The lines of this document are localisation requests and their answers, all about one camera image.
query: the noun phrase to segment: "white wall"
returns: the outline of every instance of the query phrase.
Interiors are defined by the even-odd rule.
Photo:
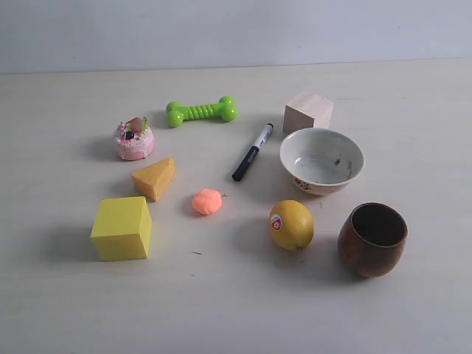
[[[471,0],[0,0],[0,73],[463,57],[471,16]]]

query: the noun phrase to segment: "yellow block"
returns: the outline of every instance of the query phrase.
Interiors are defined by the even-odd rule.
[[[152,223],[145,197],[103,199],[91,240],[102,260],[148,258]]]
[[[168,158],[132,173],[135,188],[157,201],[176,172],[173,158]]]

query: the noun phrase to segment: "cup rim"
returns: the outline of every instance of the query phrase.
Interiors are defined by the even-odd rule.
[[[346,140],[349,140],[350,142],[352,142],[354,144],[354,146],[356,146],[359,151],[361,152],[361,156],[362,156],[362,163],[361,163],[361,167],[359,168],[359,171],[354,175],[354,176],[351,176],[349,179],[347,179],[346,181],[343,181],[343,182],[338,182],[338,183],[318,183],[318,182],[315,182],[315,181],[309,181],[307,179],[304,179],[304,178],[300,178],[299,176],[297,176],[294,172],[292,172],[291,169],[289,169],[286,164],[284,163],[284,161],[282,160],[282,149],[284,148],[286,142],[292,137],[292,136],[295,136],[297,134],[300,134],[301,132],[303,131],[325,131],[327,133],[331,133],[332,135],[337,135],[337,136],[340,136],[342,137],[343,139],[346,139]],[[282,141],[282,143],[280,144],[280,148],[279,148],[279,160],[280,160],[280,163],[282,164],[283,168],[285,168],[286,171],[288,171],[293,177],[299,179],[300,181],[303,181],[305,183],[309,183],[309,184],[313,184],[315,186],[320,186],[320,187],[338,187],[338,186],[344,186],[345,184],[348,184],[352,181],[354,181],[355,179],[357,179],[360,175],[361,175],[361,172],[362,170],[364,169],[364,165],[365,165],[365,156],[364,156],[364,152],[362,151],[361,147],[354,141],[352,140],[350,137],[342,134],[342,133],[339,133],[338,131],[334,131],[334,130],[331,130],[331,129],[328,129],[328,128],[303,128],[303,129],[299,129],[298,131],[294,131],[290,134],[288,134]]]
[[[388,246],[378,245],[376,243],[373,243],[373,242],[370,242],[370,241],[366,240],[365,238],[360,236],[360,234],[357,232],[357,230],[354,227],[353,216],[354,216],[355,212],[357,212],[360,208],[363,208],[363,207],[366,207],[366,206],[369,206],[369,205],[376,205],[377,207],[383,207],[385,209],[388,209],[390,212],[393,212],[394,214],[396,214],[397,217],[400,219],[401,223],[403,224],[403,229],[405,231],[404,231],[401,239],[397,243],[394,243],[394,244],[388,245]],[[359,237],[365,243],[367,243],[367,244],[369,244],[373,247],[378,247],[380,249],[391,249],[391,248],[394,248],[394,247],[396,247],[396,246],[398,246],[402,243],[405,243],[406,238],[408,236],[408,226],[406,225],[406,222],[405,222],[405,219],[403,219],[403,216],[401,216],[401,214],[399,212],[397,212],[395,209],[393,209],[391,206],[388,206],[388,205],[383,204],[383,203],[378,203],[378,202],[375,202],[375,201],[362,203],[362,204],[359,204],[358,206],[356,206],[349,215],[349,222],[350,222],[351,226],[353,227],[353,230],[354,230],[355,234],[357,235],[357,237]]]

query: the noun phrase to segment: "lemon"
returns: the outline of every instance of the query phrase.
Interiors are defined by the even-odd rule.
[[[315,224],[308,208],[298,201],[281,201],[271,211],[269,228],[275,243],[284,249],[305,249],[313,239]]]

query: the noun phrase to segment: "green dog bone toy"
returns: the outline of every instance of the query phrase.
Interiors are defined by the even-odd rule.
[[[218,103],[212,105],[183,106],[178,102],[171,102],[167,105],[167,122],[171,127],[178,127],[184,120],[203,119],[221,117],[227,122],[231,122],[237,117],[235,100],[230,96],[220,98]]]

